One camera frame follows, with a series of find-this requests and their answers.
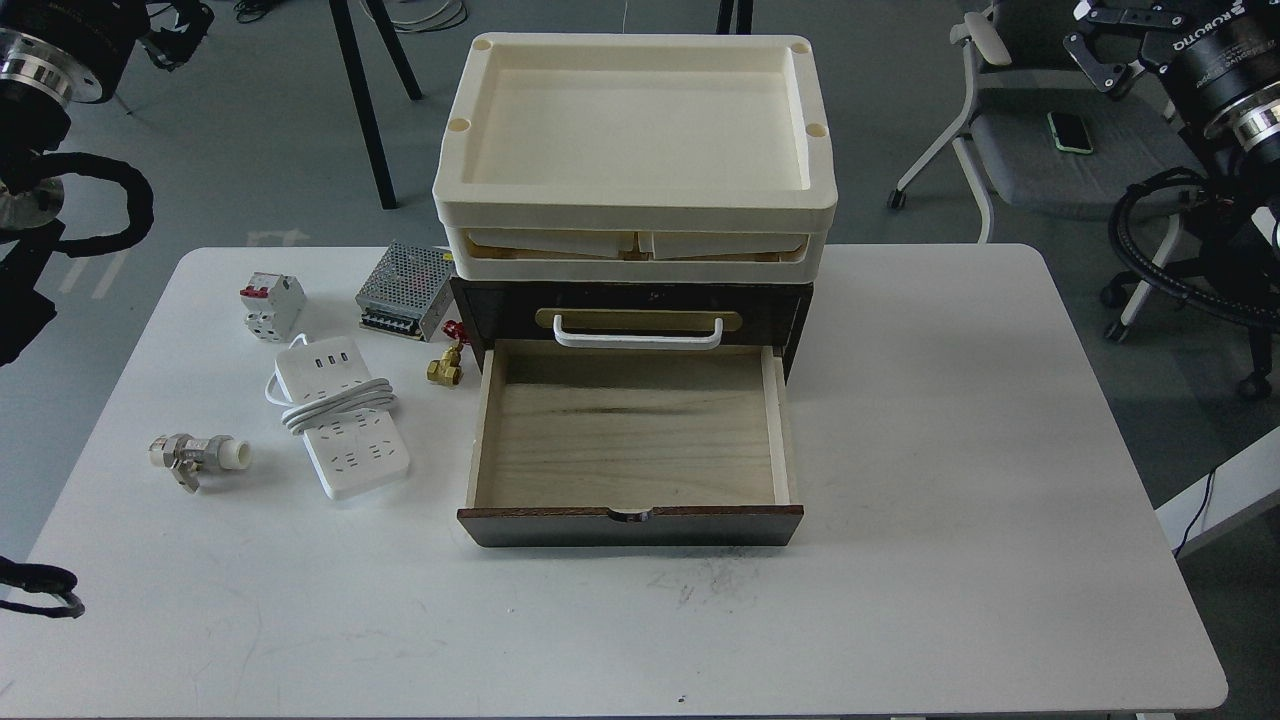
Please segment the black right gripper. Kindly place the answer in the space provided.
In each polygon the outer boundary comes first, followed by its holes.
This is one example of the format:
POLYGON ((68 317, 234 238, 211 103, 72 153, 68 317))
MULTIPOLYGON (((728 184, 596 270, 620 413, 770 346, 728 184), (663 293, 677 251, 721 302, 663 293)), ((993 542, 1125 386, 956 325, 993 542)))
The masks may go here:
POLYGON ((1082 1, 1062 47, 1103 94, 1158 77, 1172 101, 1277 94, 1275 1, 1082 1))

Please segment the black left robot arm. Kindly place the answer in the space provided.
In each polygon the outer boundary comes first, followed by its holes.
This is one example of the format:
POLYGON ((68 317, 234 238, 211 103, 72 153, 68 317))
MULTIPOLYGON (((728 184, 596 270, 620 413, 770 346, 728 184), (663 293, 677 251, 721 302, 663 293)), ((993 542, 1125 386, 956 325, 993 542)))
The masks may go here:
POLYGON ((91 258, 134 247, 154 224, 154 190, 133 167, 90 152, 60 152, 73 102, 106 102, 131 53, 141 45, 152 63, 174 70, 207 35, 212 9, 174 1, 175 24, 156 28, 146 1, 5 1, 1 5, 1 361, 20 352, 56 315, 36 283, 56 254, 91 258), (64 237, 59 213, 63 177, 83 176, 120 186, 123 231, 81 240, 64 237))

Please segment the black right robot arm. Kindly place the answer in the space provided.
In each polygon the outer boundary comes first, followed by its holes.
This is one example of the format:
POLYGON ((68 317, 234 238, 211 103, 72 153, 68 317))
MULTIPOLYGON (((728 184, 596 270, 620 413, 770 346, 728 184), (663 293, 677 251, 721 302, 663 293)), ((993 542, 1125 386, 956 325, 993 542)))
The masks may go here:
POLYGON ((1212 316, 1277 329, 1277 241, 1240 241, 1261 208, 1277 209, 1279 49, 1275 1, 1082 1, 1062 45, 1102 94, 1157 78, 1199 169, 1175 167, 1129 186, 1108 219, 1108 241, 1128 270, 1212 316), (1138 202, 1184 190, 1204 211, 1206 287, 1144 254, 1132 233, 1138 202))

